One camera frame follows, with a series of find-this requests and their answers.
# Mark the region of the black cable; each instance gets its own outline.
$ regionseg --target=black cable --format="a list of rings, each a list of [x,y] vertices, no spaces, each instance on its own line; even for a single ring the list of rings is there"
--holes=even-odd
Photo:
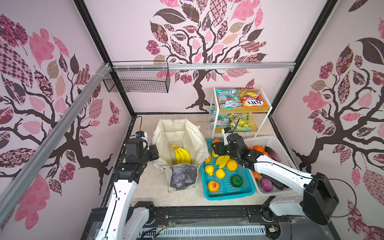
[[[339,180],[339,181],[344,182],[345,184],[347,184],[347,185],[352,189],[352,191],[353,191],[353,195],[355,195],[355,206],[354,206],[353,209],[352,209],[348,214],[346,214],[346,215],[343,215],[343,216],[331,216],[331,217],[334,217],[334,218],[346,217],[346,216],[351,215],[351,214],[353,213],[353,211],[355,210],[356,205],[357,205],[357,203],[358,203],[358,198],[357,198],[357,196],[356,196],[356,192],[355,192],[355,190],[354,190],[354,189],[352,188],[352,186],[351,186],[349,183],[347,183],[346,181],[341,180],[341,179],[338,179],[338,178],[322,178],[322,179],[318,179],[318,178],[312,178],[312,177],[305,177],[305,176],[302,176],[302,175],[300,175],[300,174],[298,174],[298,173],[296,173],[296,172],[293,172],[293,171],[291,171],[291,170],[288,170],[288,169],[286,169],[285,167],[282,167],[282,166],[280,166],[280,165],[278,165],[278,164],[275,164],[275,165],[276,165],[276,166],[279,166],[279,167],[281,167],[281,168],[283,168],[283,169],[285,169],[285,170],[287,170],[288,172],[291,172],[291,173],[294,173],[294,174],[296,174],[296,175],[298,175],[298,176],[300,176],[300,177],[303,177],[303,178],[314,179],[314,180],[324,180],[324,179],[327,179],[327,180]]]

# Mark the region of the orange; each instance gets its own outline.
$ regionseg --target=orange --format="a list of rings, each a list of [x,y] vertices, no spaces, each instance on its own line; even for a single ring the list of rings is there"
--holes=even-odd
[[[259,146],[259,145],[254,146],[252,149],[259,151],[259,152],[262,152],[262,153],[265,152],[264,148],[262,146]]]

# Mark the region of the bunch of bananas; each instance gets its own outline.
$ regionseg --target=bunch of bananas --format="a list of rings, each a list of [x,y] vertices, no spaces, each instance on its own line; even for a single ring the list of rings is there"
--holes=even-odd
[[[181,164],[184,162],[187,164],[191,164],[191,156],[189,155],[188,150],[180,148],[178,145],[173,145],[172,148],[175,150],[176,153],[177,164]]]

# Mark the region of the green fruit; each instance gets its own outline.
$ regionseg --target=green fruit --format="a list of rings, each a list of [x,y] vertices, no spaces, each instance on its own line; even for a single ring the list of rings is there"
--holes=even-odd
[[[239,175],[233,175],[231,177],[231,184],[232,186],[239,188],[243,185],[243,179]]]

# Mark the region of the lemon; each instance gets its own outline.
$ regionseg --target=lemon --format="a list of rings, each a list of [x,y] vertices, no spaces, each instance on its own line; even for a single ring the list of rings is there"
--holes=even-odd
[[[212,165],[206,165],[204,170],[209,176],[213,176],[215,168]]]
[[[218,179],[223,179],[225,177],[225,172],[223,169],[219,168],[216,170],[216,177]]]
[[[212,160],[211,153],[209,153],[209,157],[204,161],[205,163],[210,163]]]
[[[229,160],[227,163],[227,169],[229,171],[236,171],[237,166],[238,166],[237,162],[235,160],[232,160],[232,159]]]
[[[209,181],[208,183],[208,191],[210,192],[217,192],[218,191],[218,182],[215,181]]]

